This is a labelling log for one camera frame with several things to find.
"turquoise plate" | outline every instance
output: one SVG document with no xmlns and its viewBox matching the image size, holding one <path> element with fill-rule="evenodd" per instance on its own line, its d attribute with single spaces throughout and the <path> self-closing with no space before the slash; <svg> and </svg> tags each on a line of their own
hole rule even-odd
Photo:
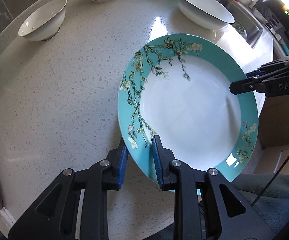
<svg viewBox="0 0 289 240">
<path fill-rule="evenodd" d="M 141 47 L 128 63 L 118 93 L 118 120 L 140 169 L 157 182 L 151 139 L 192 168 L 217 168 L 235 179 L 252 155 L 258 112 L 253 92 L 233 95 L 246 78 L 223 49 L 203 38 L 170 34 Z"/>
</svg>

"white speckled countertop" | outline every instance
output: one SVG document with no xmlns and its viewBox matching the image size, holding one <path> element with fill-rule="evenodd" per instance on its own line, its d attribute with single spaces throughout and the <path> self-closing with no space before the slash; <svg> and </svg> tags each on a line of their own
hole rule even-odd
<svg viewBox="0 0 289 240">
<path fill-rule="evenodd" d="M 16 219 L 63 169 L 86 169 L 118 145 L 122 73 L 164 28 L 215 42 L 245 72 L 272 60 L 269 33 L 252 49 L 231 25 L 211 31 L 191 22 L 177 0 L 70 0 L 54 38 L 17 37 L 0 55 L 0 185 Z M 264 96 L 256 99 L 260 113 Z M 166 227 L 173 197 L 129 158 L 122 189 L 108 192 L 110 239 L 143 239 Z"/>
</svg>

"metal screw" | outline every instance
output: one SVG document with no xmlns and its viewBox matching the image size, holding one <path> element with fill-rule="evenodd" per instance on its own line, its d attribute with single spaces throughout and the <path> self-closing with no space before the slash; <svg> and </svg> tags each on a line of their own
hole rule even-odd
<svg viewBox="0 0 289 240">
<path fill-rule="evenodd" d="M 178 167 L 178 166 L 181 165 L 181 162 L 180 162 L 179 160 L 173 160 L 173 161 L 171 162 L 171 164 L 172 164 L 173 166 Z"/>
<path fill-rule="evenodd" d="M 110 164 L 110 162 L 109 162 L 108 160 L 102 160 L 102 161 L 100 161 L 100 165 L 101 165 L 101 166 L 106 167 L 106 166 L 108 166 L 109 164 Z"/>
<path fill-rule="evenodd" d="M 215 175 L 218 175 L 218 170 L 215 169 L 215 168 L 212 168 L 212 169 L 209 169 L 209 173 L 212 175 L 212 176 L 215 176 Z"/>
<path fill-rule="evenodd" d="M 63 171 L 63 175 L 65 175 L 65 176 L 70 176 L 71 174 L 72 174 L 72 169 L 65 169 Z"/>
</svg>

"black cable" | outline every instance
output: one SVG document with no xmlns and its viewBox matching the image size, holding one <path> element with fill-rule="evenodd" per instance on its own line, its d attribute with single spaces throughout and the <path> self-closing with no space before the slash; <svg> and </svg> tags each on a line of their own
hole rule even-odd
<svg viewBox="0 0 289 240">
<path fill-rule="evenodd" d="M 273 175 L 272 179 L 268 182 L 268 184 L 263 188 L 263 190 L 261 190 L 261 192 L 259 193 L 259 195 L 255 198 L 255 200 L 252 202 L 251 206 L 253 207 L 254 204 L 259 200 L 259 198 L 263 195 L 263 193 L 266 191 L 266 189 L 271 185 L 271 183 L 274 181 L 274 179 L 278 176 L 278 174 L 280 173 L 280 171 L 283 169 L 283 167 L 286 165 L 286 163 L 289 160 L 289 155 L 286 158 L 286 160 L 284 161 L 284 163 L 281 165 L 281 167 L 279 168 L 279 170 Z"/>
</svg>

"sink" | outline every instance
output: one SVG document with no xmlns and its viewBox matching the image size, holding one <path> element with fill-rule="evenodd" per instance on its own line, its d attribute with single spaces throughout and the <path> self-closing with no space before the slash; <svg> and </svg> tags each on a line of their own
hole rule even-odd
<svg viewBox="0 0 289 240">
<path fill-rule="evenodd" d="M 229 10 L 235 21 L 239 22 L 244 27 L 247 34 L 245 40 L 254 48 L 263 32 L 261 23 L 255 19 L 251 12 L 237 2 L 231 0 L 220 0 L 219 2 Z"/>
</svg>

